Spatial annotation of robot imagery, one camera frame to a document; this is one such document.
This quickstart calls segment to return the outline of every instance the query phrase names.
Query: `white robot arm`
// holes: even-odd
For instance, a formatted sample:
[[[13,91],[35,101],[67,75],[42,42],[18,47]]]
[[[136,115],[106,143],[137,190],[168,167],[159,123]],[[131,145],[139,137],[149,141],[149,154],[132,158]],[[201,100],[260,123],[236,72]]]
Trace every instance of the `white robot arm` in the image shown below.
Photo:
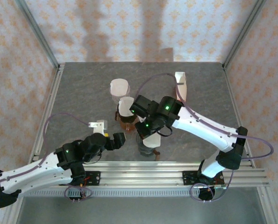
[[[84,140],[66,143],[41,160],[10,171],[0,170],[0,208],[13,204],[18,197],[32,190],[59,184],[79,185],[84,182],[86,172],[84,162],[104,150],[119,149],[125,143],[124,133],[107,134],[106,121],[90,122],[93,134]]]
[[[216,146],[218,150],[211,157],[202,161],[199,167],[199,177],[204,179],[203,182],[206,183],[206,179],[214,178],[225,168],[232,170],[239,168],[245,139],[234,137],[232,134],[247,135],[246,128],[235,129],[223,126],[194,111],[192,111],[194,114],[191,114],[180,101],[173,97],[163,97],[158,104],[139,95],[130,110],[138,116],[146,117],[144,122],[138,122],[135,125],[142,139],[160,134],[160,129],[166,126],[171,131],[171,127],[174,127],[190,132]],[[199,119],[228,134],[220,133],[203,122],[199,122],[195,118],[196,115]]]

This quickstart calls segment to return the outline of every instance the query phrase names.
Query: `metal frame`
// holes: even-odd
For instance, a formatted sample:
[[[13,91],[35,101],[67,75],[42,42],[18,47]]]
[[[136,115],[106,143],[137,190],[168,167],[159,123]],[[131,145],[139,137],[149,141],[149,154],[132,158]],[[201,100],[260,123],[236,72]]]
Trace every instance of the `metal frame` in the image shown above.
[[[55,97],[57,94],[60,79],[63,74],[64,65],[65,64],[60,64],[58,70],[56,71],[56,73],[54,75],[54,78],[53,78],[53,81],[52,81],[52,84],[50,87],[50,94],[49,94],[49,97],[48,97],[48,100],[47,100],[47,103],[45,106],[45,111],[44,111],[44,114],[41,119],[41,125],[37,131],[35,143],[32,147],[32,151],[31,151],[31,154],[30,154],[30,157],[28,160],[29,163],[31,163],[33,161],[34,156],[39,155],[39,152],[41,150],[42,141],[43,141],[43,138],[42,138],[43,126],[44,126],[45,120],[50,116],[50,114],[52,112],[52,108],[53,108],[53,104],[54,104]],[[19,198],[16,203],[7,207],[6,213],[3,217],[2,224],[13,224],[14,220],[18,219],[22,202],[23,202],[23,198]]]
[[[241,126],[241,119],[240,119],[240,115],[239,112],[237,110],[237,106],[236,106],[236,100],[233,97],[233,93],[232,93],[232,89],[231,89],[231,85],[228,79],[228,76],[226,74],[226,71],[224,70],[224,76],[226,79],[226,83],[230,92],[230,97],[231,97],[231,101],[236,113],[236,119],[238,124]],[[248,143],[248,140],[245,143],[245,150],[247,152],[247,155],[249,157],[252,157],[252,152],[250,150],[250,146]],[[255,162],[254,160],[250,160],[252,167],[256,168]],[[265,215],[265,219],[267,221],[268,224],[278,224],[278,211],[275,209],[276,208],[276,203],[275,203],[275,198],[272,194],[272,191],[270,188],[267,187],[257,187],[257,191],[258,191],[258,195],[260,198],[260,202],[264,211],[264,215]]]
[[[224,70],[226,70],[229,66],[229,64],[231,63],[234,55],[237,53],[239,47],[241,46],[242,42],[244,41],[246,35],[248,34],[250,28],[252,27],[255,19],[257,18],[257,16],[259,15],[262,7],[264,6],[266,0],[258,0],[252,11],[251,14],[249,15],[247,21],[245,22],[245,24],[243,25],[243,28],[240,32],[240,34],[238,35],[233,47],[231,48],[230,52],[228,53],[224,63],[222,63],[222,67]]]
[[[38,130],[30,162],[37,160],[42,147],[42,131],[45,120],[51,114],[54,100],[57,94],[64,64],[57,71],[45,113],[42,117],[41,126]],[[232,103],[235,108],[236,118],[240,124],[239,113],[233,99],[231,87],[226,73],[224,73]],[[101,171],[100,186],[91,187],[94,196],[189,196],[188,186],[183,185],[182,171],[197,170],[199,163],[187,162],[108,162],[101,161],[95,164],[85,165],[85,170]],[[230,177],[230,170],[223,172],[225,182]],[[278,224],[278,213],[273,208],[274,199],[264,169],[255,168],[253,162],[243,161],[240,169],[234,172],[231,187],[257,187],[261,196],[260,201],[264,210],[265,218],[269,224]],[[28,196],[62,196],[65,187],[51,187],[31,192]],[[22,198],[9,206],[3,219],[3,224],[13,224],[19,216]]]
[[[19,9],[24,14],[24,16],[25,16],[27,22],[29,23],[31,29],[33,30],[36,38],[40,42],[40,45],[42,46],[43,50],[47,54],[48,59],[51,61],[52,65],[55,68],[58,68],[59,64],[57,62],[57,59],[55,58],[53,51],[51,50],[49,44],[47,43],[46,38],[45,38],[44,34],[42,33],[39,25],[37,24],[35,18],[33,17],[26,1],[25,0],[15,0],[15,2],[17,3]]]

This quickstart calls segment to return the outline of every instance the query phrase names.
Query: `wall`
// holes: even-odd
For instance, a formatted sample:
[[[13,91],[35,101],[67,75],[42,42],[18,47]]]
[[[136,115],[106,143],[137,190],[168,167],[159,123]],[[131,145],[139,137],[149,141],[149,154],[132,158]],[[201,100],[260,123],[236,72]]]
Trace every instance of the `wall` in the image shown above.
[[[249,135],[275,147],[271,157],[256,164],[267,168],[278,209],[278,0],[267,0],[227,74]],[[260,142],[249,144],[254,155],[269,150]]]
[[[256,0],[27,0],[59,62],[223,62]]]
[[[0,0],[1,170],[27,164],[54,72],[15,2]]]

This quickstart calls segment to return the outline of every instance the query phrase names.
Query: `purple cable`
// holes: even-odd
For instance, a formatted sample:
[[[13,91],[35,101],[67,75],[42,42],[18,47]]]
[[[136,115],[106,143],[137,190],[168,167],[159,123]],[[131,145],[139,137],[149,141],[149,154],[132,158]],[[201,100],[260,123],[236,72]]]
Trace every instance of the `purple cable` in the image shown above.
[[[88,195],[88,196],[86,196],[85,198],[83,198],[83,199],[79,199],[78,201],[79,202],[82,202],[82,201],[85,201],[85,200],[88,200],[89,198],[91,198],[92,197],[92,194],[93,194],[93,191],[91,190],[91,189],[89,189],[89,188],[86,188],[86,187],[80,187],[80,186],[73,186],[73,185],[70,185],[70,184],[65,184],[66,186],[68,186],[68,188],[67,189],[65,189],[65,191],[64,191],[64,197],[65,198],[67,198],[67,199],[69,199],[70,201],[73,201],[74,202],[74,200],[71,200],[69,197],[67,197],[66,196],[66,192],[70,189],[70,188],[76,188],[76,189],[78,189],[79,191],[80,191],[80,193],[82,193],[82,190],[84,190],[84,191],[89,191],[90,192],[90,194]]]
[[[274,147],[271,145],[271,143],[269,143],[268,141],[266,141],[266,140],[264,140],[264,139],[257,138],[257,137],[251,137],[251,136],[244,136],[244,135],[239,135],[239,134],[231,134],[231,133],[226,132],[226,131],[224,131],[224,130],[222,130],[222,129],[220,129],[220,128],[214,127],[214,126],[212,126],[211,124],[209,124],[208,122],[206,122],[206,121],[200,119],[200,118],[193,112],[193,110],[187,105],[187,103],[184,101],[184,99],[181,97],[180,91],[179,91],[179,89],[178,89],[178,85],[177,85],[176,78],[175,78],[175,76],[174,76],[173,74],[171,74],[171,73],[161,73],[161,74],[153,75],[153,76],[151,76],[150,78],[148,78],[148,79],[138,88],[138,90],[137,90],[137,92],[136,92],[136,97],[140,94],[142,88],[144,87],[144,85],[145,85],[147,82],[149,82],[150,80],[152,80],[152,79],[154,79],[154,78],[156,78],[156,77],[166,76],[166,75],[167,75],[167,76],[171,76],[171,77],[174,79],[174,84],[175,84],[176,93],[177,93],[178,97],[181,99],[181,102],[184,104],[185,108],[189,111],[189,113],[190,113],[196,120],[198,120],[199,122],[203,123],[205,126],[211,128],[211,129],[213,129],[213,130],[215,130],[215,131],[218,131],[218,132],[220,132],[220,133],[223,133],[223,134],[226,134],[226,135],[232,135],[232,136],[234,136],[234,137],[242,138],[242,139],[259,140],[259,141],[263,142],[264,144],[266,144],[267,146],[270,147],[270,152],[267,153],[267,154],[265,154],[265,155],[254,156],[254,157],[246,157],[246,158],[242,158],[241,160],[262,159],[262,158],[267,157],[267,156],[269,156],[269,155],[272,155],[272,154],[274,153]],[[228,185],[227,185],[226,189],[222,192],[222,194],[221,194],[217,199],[208,200],[208,201],[203,201],[203,200],[198,200],[198,199],[196,199],[196,198],[194,198],[194,197],[192,196],[192,189],[193,189],[193,187],[196,186],[196,185],[203,185],[203,186],[207,187],[208,189],[210,189],[210,187],[209,187],[208,185],[202,184],[202,183],[195,183],[195,184],[193,184],[193,185],[191,186],[190,191],[189,191],[189,192],[190,192],[191,198],[193,198],[193,199],[196,200],[196,201],[203,202],[203,203],[205,203],[205,202],[214,202],[214,201],[219,200],[219,199],[226,193],[228,187],[230,186],[230,183],[231,183],[232,177],[233,177],[233,173],[234,173],[234,171],[232,171],[232,173],[231,173],[231,176],[230,176],[230,179],[229,179],[229,182],[228,182]]]
[[[160,76],[171,76],[173,79],[174,79],[174,84],[175,84],[175,88],[176,88],[176,93],[178,95],[178,97],[181,99],[181,102],[184,104],[185,108],[189,111],[189,113],[196,119],[198,120],[199,122],[203,123],[205,126],[215,130],[215,131],[218,131],[220,133],[223,133],[223,134],[226,134],[226,135],[232,135],[234,137],[237,137],[237,138],[242,138],[242,139],[253,139],[253,140],[258,140],[258,141],[261,141],[263,142],[264,144],[266,144],[267,146],[270,147],[270,152],[265,154],[265,155],[261,155],[261,156],[254,156],[254,157],[246,157],[246,158],[242,158],[242,160],[252,160],[252,159],[262,159],[264,157],[267,157],[269,155],[272,155],[274,153],[274,147],[271,145],[271,143],[269,143],[268,141],[264,140],[264,139],[261,139],[261,138],[257,138],[257,137],[251,137],[251,136],[244,136],[244,135],[239,135],[239,134],[231,134],[227,131],[224,131],[220,128],[217,128],[217,127],[214,127],[212,126],[211,124],[209,124],[208,122],[200,119],[194,112],[193,110],[187,105],[187,103],[184,101],[184,99],[181,97],[181,94],[180,94],[180,91],[178,89],[178,85],[177,85],[177,81],[176,81],[176,78],[173,74],[171,73],[161,73],[161,74],[157,74],[157,75],[153,75],[151,77],[149,77],[140,87],[139,89],[137,90],[136,92],[136,97],[139,95],[139,93],[141,92],[142,88],[144,87],[144,85],[149,82],[150,80],[156,78],[156,77],[160,77]]]
[[[231,183],[232,178],[233,178],[233,173],[234,173],[234,170],[231,172],[231,176],[230,176],[230,179],[229,179],[228,184],[227,184],[227,186],[226,186],[226,189],[221,193],[221,195],[220,195],[218,198],[216,198],[216,199],[214,199],[214,200],[207,200],[207,201],[206,201],[206,200],[199,200],[199,199],[193,197],[192,189],[193,189],[193,187],[196,186],[196,185],[202,185],[202,186],[208,188],[208,189],[210,190],[210,193],[211,193],[212,196],[214,197],[214,193],[213,193],[212,189],[211,189],[208,185],[206,185],[206,184],[204,184],[204,183],[195,183],[195,184],[193,184],[193,185],[190,187],[189,193],[190,193],[191,198],[194,199],[195,201],[202,202],[202,203],[206,203],[206,202],[215,202],[215,201],[220,200],[220,199],[222,198],[222,196],[226,193],[228,187],[230,186],[230,183]]]
[[[49,121],[50,121],[54,116],[56,116],[56,115],[68,115],[68,116],[73,117],[74,119],[80,121],[82,124],[88,125],[88,123],[86,123],[86,122],[80,120],[79,118],[75,117],[73,114],[70,114],[70,113],[60,112],[60,113],[52,114],[52,115],[51,115],[50,117],[48,117],[48,119],[46,120],[46,122],[45,122],[45,124],[44,124],[43,131],[42,131],[43,146],[44,146],[44,148],[46,148],[46,141],[47,141],[47,139],[46,139],[46,128],[47,128],[47,125],[48,125]],[[0,180],[0,182],[7,181],[7,180],[10,180],[10,179],[16,178],[16,177],[18,177],[18,176],[22,176],[22,175],[28,174],[28,173],[30,173],[30,172],[36,170],[37,168],[39,168],[39,167],[45,162],[45,160],[46,160],[46,158],[47,158],[48,155],[49,155],[49,153],[48,153],[47,150],[46,150],[44,157],[42,158],[42,160],[40,161],[40,163],[39,163],[37,166],[32,167],[31,169],[29,169],[29,170],[27,170],[27,171],[25,171],[25,172],[22,172],[22,173],[20,173],[20,174],[15,174],[15,175],[13,175],[13,176],[8,176],[7,178],[3,178],[3,179]]]

